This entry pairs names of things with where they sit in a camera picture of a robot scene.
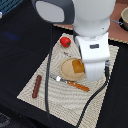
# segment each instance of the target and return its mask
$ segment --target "black tabletop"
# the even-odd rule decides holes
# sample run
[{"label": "black tabletop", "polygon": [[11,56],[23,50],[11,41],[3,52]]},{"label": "black tabletop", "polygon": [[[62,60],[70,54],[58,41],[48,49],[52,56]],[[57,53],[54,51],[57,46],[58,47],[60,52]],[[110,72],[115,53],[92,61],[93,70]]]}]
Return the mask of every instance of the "black tabletop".
[{"label": "black tabletop", "polygon": [[[62,33],[54,27],[54,42]],[[50,49],[51,24],[43,21],[31,1],[25,0],[0,20],[0,104],[49,126],[46,112],[17,99]],[[128,45],[110,41],[119,52],[106,91],[96,128],[128,127]],[[51,116],[55,128],[74,128]]]}]

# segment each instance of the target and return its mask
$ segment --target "butter knife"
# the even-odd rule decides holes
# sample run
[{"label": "butter knife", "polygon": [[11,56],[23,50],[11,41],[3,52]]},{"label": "butter knife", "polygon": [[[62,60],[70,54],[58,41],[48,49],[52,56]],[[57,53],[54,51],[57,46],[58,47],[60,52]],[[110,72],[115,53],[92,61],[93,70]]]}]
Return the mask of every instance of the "butter knife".
[{"label": "butter knife", "polygon": [[69,84],[71,86],[74,86],[74,87],[76,87],[78,89],[81,89],[83,91],[86,91],[86,92],[90,91],[88,87],[85,87],[85,86],[83,86],[81,84],[78,84],[78,83],[75,83],[73,81],[65,80],[65,79],[61,78],[60,76],[57,76],[57,75],[55,75],[53,73],[50,73],[49,74],[49,77],[52,78],[52,79],[54,79],[55,81],[65,82],[66,84]]}]

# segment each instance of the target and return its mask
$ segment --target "wire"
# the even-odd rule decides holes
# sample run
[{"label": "wire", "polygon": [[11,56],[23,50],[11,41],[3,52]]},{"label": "wire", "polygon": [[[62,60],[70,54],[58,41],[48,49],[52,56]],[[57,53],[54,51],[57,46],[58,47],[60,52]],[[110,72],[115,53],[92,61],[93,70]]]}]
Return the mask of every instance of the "wire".
[{"label": "wire", "polygon": [[53,50],[53,45],[54,45],[53,35],[54,35],[54,26],[53,24],[51,24],[51,47],[49,51],[49,57],[48,57],[47,69],[46,69],[46,79],[45,79],[45,109],[47,112],[47,117],[48,117],[48,121],[50,124],[50,128],[53,128],[53,127],[52,127],[52,122],[51,122],[50,113],[49,113],[49,105],[48,105],[48,80],[49,80],[49,69],[50,69],[52,50]]},{"label": "wire", "polygon": [[87,103],[85,104],[84,109],[83,109],[83,111],[82,111],[82,114],[81,114],[81,116],[80,116],[80,118],[79,118],[79,121],[78,121],[78,123],[77,123],[77,125],[76,125],[76,128],[79,127],[79,125],[80,125],[80,123],[81,123],[81,121],[82,121],[82,119],[83,119],[83,117],[84,117],[84,113],[85,113],[85,111],[86,111],[86,109],[87,109],[89,103],[90,103],[90,102],[92,101],[92,99],[93,99],[101,90],[103,90],[104,87],[107,85],[107,83],[108,83],[108,81],[109,81],[109,67],[105,67],[105,76],[106,76],[106,81],[105,81],[105,83],[103,84],[103,86],[102,86],[101,88],[99,88],[99,89],[89,98],[89,100],[88,100]]},{"label": "wire", "polygon": [[[48,80],[49,80],[49,69],[50,69],[50,62],[51,62],[51,56],[52,56],[52,50],[53,50],[53,45],[54,45],[54,41],[53,41],[53,37],[54,36],[54,26],[53,24],[51,24],[51,47],[50,47],[50,51],[49,51],[49,57],[48,57],[48,62],[47,62],[47,69],[46,69],[46,79],[45,79],[45,109],[46,109],[46,112],[47,112],[47,117],[48,117],[48,121],[49,121],[49,124],[50,124],[50,128],[53,128],[53,124],[52,124],[52,121],[51,121],[51,118],[50,118],[50,112],[49,112],[49,105],[48,105]],[[103,86],[101,88],[99,88],[90,98],[89,100],[87,101],[87,103],[85,104],[84,106],[84,109],[82,111],[82,114],[79,118],[79,121],[76,125],[76,128],[79,127],[83,117],[84,117],[84,114],[85,114],[85,111],[89,105],[89,103],[93,100],[93,98],[100,92],[102,91],[105,86],[107,85],[108,81],[109,81],[109,66],[105,66],[105,76],[106,76],[106,81],[105,83],[103,84]]]}]

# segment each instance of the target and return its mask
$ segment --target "beige placemat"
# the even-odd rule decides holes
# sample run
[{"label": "beige placemat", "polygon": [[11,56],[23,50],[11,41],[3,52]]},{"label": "beige placemat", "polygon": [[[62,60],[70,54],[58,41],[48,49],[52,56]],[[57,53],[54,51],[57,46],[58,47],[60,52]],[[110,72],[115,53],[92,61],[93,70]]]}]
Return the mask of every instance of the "beige placemat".
[{"label": "beige placemat", "polygon": [[[55,44],[52,53],[53,55],[51,58],[50,72],[55,73],[56,75],[60,75],[59,65],[65,58],[67,58],[67,56],[64,55],[63,52],[67,52],[73,56],[79,56],[79,51],[77,49],[77,46],[73,42],[73,36],[65,33],[62,36],[66,36],[70,38],[72,43],[69,48],[64,48],[63,46],[61,46],[59,40]],[[110,73],[111,73],[116,59],[116,55],[118,53],[118,47],[112,45],[110,45],[109,47],[111,54],[111,58],[110,58],[110,62],[111,62]],[[17,96],[18,99],[21,99],[31,105],[34,105],[43,111],[45,111],[44,84],[45,84],[47,59],[48,57],[46,57],[46,59],[42,62],[42,64],[34,73],[34,75],[29,80],[27,85]],[[42,81],[41,81],[38,97],[36,99],[33,99],[32,92],[35,86],[37,75],[42,75]],[[90,88],[89,92],[84,92],[66,83],[56,82],[53,79],[49,78],[48,96],[49,96],[50,113],[75,126],[79,120],[79,117],[82,113],[82,110],[87,100],[98,88],[100,88],[104,84],[104,82],[105,82],[105,76],[103,76],[103,78],[98,82],[88,82],[86,77],[84,77],[82,80],[77,81],[77,83],[80,83]],[[85,112],[80,128],[95,128],[106,89],[107,87],[91,101],[90,105],[88,106]]]}]

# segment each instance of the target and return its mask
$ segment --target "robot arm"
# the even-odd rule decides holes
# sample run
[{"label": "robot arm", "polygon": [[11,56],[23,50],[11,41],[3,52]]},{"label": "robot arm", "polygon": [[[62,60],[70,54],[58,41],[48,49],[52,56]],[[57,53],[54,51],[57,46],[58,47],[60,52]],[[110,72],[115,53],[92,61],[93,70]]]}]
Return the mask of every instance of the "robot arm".
[{"label": "robot arm", "polygon": [[32,0],[40,17],[54,24],[73,24],[89,81],[100,80],[109,60],[108,29],[116,0]]}]

